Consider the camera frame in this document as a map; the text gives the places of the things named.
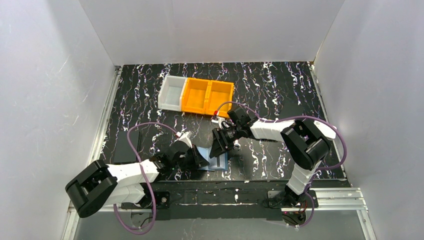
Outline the silver wrench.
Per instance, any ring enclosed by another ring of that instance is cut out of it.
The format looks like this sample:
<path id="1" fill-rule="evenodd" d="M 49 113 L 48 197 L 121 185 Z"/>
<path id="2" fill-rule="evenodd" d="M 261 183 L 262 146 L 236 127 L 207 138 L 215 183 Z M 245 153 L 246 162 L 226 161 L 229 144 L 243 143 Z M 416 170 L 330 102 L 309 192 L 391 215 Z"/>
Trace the silver wrench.
<path id="1" fill-rule="evenodd" d="M 237 139 L 233 142 L 233 148 L 237 151 L 241 149 L 241 145 Z"/>

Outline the white plastic bin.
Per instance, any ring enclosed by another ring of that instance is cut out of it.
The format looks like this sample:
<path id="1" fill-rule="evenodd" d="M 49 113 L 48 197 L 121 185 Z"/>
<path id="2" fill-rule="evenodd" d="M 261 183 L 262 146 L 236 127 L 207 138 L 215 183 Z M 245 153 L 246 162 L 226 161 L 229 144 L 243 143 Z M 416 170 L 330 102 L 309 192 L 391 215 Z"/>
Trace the white plastic bin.
<path id="1" fill-rule="evenodd" d="M 181 112 L 187 80 L 187 77 L 166 75 L 157 97 L 158 109 Z"/>

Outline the black flat box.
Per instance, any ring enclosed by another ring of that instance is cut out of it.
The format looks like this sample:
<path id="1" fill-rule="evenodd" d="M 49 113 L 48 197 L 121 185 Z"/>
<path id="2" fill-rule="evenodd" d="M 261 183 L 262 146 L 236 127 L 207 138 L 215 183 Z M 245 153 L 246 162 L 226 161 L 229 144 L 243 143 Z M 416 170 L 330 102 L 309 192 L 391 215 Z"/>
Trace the black flat box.
<path id="1" fill-rule="evenodd" d="M 113 164 L 115 165 L 131 164 L 138 161 L 128 142 L 127 133 L 127 131 L 118 132 L 113 157 Z"/>

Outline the green card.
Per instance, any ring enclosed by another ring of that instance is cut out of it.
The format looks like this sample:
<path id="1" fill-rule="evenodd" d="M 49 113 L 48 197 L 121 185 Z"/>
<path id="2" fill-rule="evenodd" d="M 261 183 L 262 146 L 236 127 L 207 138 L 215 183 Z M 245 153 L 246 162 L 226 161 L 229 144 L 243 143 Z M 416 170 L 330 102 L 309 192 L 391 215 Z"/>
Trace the green card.
<path id="1" fill-rule="evenodd" d="M 272 142 L 272 143 L 279 142 L 278 140 L 273 140 L 273 139 L 261 139 L 261 141 L 263 141 L 263 142 Z"/>

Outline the white rectangular device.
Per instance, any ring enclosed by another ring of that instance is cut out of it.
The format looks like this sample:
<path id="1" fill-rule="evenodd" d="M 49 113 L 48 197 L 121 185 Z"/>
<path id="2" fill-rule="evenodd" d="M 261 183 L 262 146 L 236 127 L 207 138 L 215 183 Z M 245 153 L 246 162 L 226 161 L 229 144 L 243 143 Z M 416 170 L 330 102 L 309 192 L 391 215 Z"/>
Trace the white rectangular device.
<path id="1" fill-rule="evenodd" d="M 315 120 L 313 123 L 327 139 L 334 140 L 336 138 L 336 132 L 328 125 L 317 120 Z"/>

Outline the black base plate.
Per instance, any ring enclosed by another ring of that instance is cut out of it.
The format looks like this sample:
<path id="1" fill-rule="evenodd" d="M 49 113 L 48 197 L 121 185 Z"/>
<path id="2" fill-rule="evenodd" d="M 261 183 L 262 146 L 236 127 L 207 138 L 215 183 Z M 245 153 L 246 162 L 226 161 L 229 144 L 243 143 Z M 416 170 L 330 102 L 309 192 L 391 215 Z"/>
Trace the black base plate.
<path id="1" fill-rule="evenodd" d="M 284 190 L 270 190 L 267 196 L 262 201 L 262 206 L 265 208 L 317 208 L 319 206 L 318 197 L 314 190 L 308 190 L 309 196 L 302 193 L 286 193 Z"/>
<path id="2" fill-rule="evenodd" d="M 168 209 L 170 207 L 170 192 L 169 191 L 155 191 L 153 193 L 155 198 L 156 208 L 159 210 Z M 150 192 L 147 192 L 145 196 L 137 203 L 125 202 L 121 204 L 122 209 L 148 209 L 153 208 L 152 196 Z"/>

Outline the blue card holder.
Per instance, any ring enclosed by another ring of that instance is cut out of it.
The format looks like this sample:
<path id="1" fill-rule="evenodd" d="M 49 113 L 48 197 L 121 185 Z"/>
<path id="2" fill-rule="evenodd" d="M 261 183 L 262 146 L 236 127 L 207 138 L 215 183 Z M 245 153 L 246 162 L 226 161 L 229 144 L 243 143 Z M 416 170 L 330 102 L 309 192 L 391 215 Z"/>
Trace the blue card holder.
<path id="1" fill-rule="evenodd" d="M 218 157 L 210 158 L 210 151 L 211 148 L 205 148 L 205 147 L 198 147 L 197 148 L 200 155 L 208 162 L 207 166 L 203 166 L 198 168 L 199 170 L 203 171 L 228 171 L 229 170 L 229 163 L 228 163 L 228 154 L 223 153 L 219 155 Z"/>

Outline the orange plastic bin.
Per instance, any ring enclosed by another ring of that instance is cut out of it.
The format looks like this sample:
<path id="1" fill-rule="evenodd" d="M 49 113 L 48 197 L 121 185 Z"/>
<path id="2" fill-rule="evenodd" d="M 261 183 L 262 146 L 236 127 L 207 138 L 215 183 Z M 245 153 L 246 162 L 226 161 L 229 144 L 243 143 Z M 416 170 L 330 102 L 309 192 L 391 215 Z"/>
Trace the orange plastic bin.
<path id="1" fill-rule="evenodd" d="M 205 114 L 210 83 L 210 80 L 189 77 L 182 95 L 181 110 L 185 113 Z"/>
<path id="2" fill-rule="evenodd" d="M 234 83 L 211 80 L 209 85 L 205 99 L 205 114 L 213 116 L 222 103 L 233 100 Z"/>

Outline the aluminium front rail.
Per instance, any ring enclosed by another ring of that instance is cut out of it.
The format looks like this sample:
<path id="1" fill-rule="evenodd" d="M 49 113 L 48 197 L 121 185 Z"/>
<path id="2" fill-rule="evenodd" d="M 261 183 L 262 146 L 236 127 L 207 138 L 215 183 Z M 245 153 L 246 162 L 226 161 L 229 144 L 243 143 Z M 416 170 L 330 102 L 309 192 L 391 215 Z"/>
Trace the aluminium front rail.
<path id="1" fill-rule="evenodd" d="M 359 188 L 333 187 L 333 188 L 312 188 L 316 192 L 319 206 L 316 210 L 368 210 L 363 194 Z M 267 196 L 265 189 L 183 189 L 170 192 L 169 208 L 176 206 L 202 206 L 202 207 L 238 207 L 256 206 L 266 208 L 262 205 Z M 298 207 L 277 208 L 286 210 L 296 210 Z"/>

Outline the left orange plastic bin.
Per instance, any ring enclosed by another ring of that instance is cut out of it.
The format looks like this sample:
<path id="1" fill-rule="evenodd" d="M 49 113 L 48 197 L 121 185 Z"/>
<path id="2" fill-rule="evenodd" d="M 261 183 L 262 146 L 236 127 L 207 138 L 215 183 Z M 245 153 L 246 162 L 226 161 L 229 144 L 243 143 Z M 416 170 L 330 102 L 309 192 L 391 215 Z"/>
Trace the left orange plastic bin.
<path id="1" fill-rule="evenodd" d="M 210 83 L 210 80 L 189 77 L 182 95 L 181 110 L 185 113 L 205 114 Z"/>

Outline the aluminium rail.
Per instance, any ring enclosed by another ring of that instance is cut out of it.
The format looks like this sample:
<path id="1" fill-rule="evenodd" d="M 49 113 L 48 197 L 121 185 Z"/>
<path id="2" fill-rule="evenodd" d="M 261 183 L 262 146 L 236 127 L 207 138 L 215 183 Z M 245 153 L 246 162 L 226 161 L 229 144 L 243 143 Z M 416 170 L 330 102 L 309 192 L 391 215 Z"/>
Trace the aluminium rail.
<path id="1" fill-rule="evenodd" d="M 88 164 L 92 163 L 95 160 L 98 160 L 100 157 L 122 70 L 122 66 L 115 67 L 114 77 L 112 79 L 111 86 L 107 94 L 106 102 L 100 118 L 100 123 L 95 135 L 90 157 L 88 159 Z"/>
<path id="2" fill-rule="evenodd" d="M 368 210 L 363 194 L 359 188 L 333 187 L 333 188 L 312 188 L 316 192 L 319 206 L 316 210 Z M 183 189 L 170 192 L 169 208 L 176 206 L 202 206 L 202 207 L 238 207 L 256 206 L 266 208 L 262 205 L 267 196 L 265 189 Z M 277 208 L 286 210 L 296 210 L 298 207 Z"/>

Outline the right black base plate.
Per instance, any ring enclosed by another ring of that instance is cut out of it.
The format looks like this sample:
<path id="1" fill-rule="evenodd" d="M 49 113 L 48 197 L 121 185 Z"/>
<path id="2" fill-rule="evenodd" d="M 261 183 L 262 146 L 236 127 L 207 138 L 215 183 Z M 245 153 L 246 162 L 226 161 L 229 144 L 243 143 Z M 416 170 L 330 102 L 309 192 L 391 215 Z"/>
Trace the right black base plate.
<path id="1" fill-rule="evenodd" d="M 317 208 L 319 206 L 318 197 L 314 190 L 308 190 L 309 196 L 302 193 L 286 193 L 284 190 L 270 190 L 267 196 L 262 201 L 262 206 L 265 208 Z"/>

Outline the right orange plastic bin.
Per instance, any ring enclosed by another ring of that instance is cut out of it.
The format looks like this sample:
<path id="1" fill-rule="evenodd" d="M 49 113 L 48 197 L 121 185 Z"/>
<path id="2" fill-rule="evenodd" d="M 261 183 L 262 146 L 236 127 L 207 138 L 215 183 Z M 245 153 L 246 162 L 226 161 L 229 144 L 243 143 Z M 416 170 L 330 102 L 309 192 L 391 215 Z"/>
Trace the right orange plastic bin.
<path id="1" fill-rule="evenodd" d="M 222 103 L 233 100 L 234 83 L 211 80 L 209 85 L 205 99 L 205 114 L 213 116 Z"/>

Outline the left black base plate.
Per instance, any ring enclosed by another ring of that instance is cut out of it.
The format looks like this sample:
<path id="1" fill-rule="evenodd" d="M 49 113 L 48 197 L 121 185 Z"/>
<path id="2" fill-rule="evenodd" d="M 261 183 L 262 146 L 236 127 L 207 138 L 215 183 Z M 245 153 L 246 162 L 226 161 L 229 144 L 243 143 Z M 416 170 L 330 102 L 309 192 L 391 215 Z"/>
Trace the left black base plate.
<path id="1" fill-rule="evenodd" d="M 155 198 L 156 208 L 159 210 L 168 209 L 170 207 L 170 192 L 169 191 L 155 191 L 153 193 Z M 125 202 L 121 204 L 122 209 L 148 209 L 153 208 L 152 196 L 150 192 L 147 192 L 145 196 L 137 203 Z"/>

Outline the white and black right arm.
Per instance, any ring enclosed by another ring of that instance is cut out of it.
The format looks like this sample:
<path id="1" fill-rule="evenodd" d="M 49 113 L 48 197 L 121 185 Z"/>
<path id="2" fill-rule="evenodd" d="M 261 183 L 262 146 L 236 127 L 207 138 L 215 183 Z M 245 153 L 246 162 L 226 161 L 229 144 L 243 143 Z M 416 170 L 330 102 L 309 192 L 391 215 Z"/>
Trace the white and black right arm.
<path id="1" fill-rule="evenodd" d="M 210 158 L 233 150 L 240 138 L 282 142 L 286 146 L 294 168 L 283 193 L 269 200 L 269 208 L 296 206 L 305 200 L 312 177 L 331 149 L 337 136 L 334 129 L 318 120 L 300 119 L 269 121 L 251 118 L 240 106 L 228 111 L 230 122 L 220 120 L 220 127 L 212 130 Z"/>

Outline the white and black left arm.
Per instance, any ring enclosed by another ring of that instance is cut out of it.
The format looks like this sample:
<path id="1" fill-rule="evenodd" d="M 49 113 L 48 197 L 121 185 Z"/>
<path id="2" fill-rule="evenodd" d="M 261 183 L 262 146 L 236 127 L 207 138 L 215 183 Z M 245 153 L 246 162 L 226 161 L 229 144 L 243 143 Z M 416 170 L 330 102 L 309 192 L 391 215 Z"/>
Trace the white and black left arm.
<path id="1" fill-rule="evenodd" d="M 106 164 L 95 160 L 65 186 L 65 191 L 78 216 L 87 218 L 104 206 L 140 204 L 149 194 L 147 184 L 175 168 L 197 170 L 208 165 L 196 145 L 178 140 L 141 162 Z"/>

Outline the aluminium left rail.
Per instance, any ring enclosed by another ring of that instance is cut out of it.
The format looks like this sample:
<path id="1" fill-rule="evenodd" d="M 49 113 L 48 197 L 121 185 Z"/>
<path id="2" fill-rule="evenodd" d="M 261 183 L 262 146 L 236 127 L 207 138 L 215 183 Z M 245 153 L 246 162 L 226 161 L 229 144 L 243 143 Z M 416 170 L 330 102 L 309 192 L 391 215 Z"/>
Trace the aluminium left rail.
<path id="1" fill-rule="evenodd" d="M 114 77 L 112 79 L 111 86 L 107 94 L 106 102 L 100 118 L 100 123 L 95 135 L 90 157 L 88 159 L 88 164 L 92 163 L 95 160 L 98 160 L 100 157 L 122 70 L 122 66 L 115 67 Z"/>

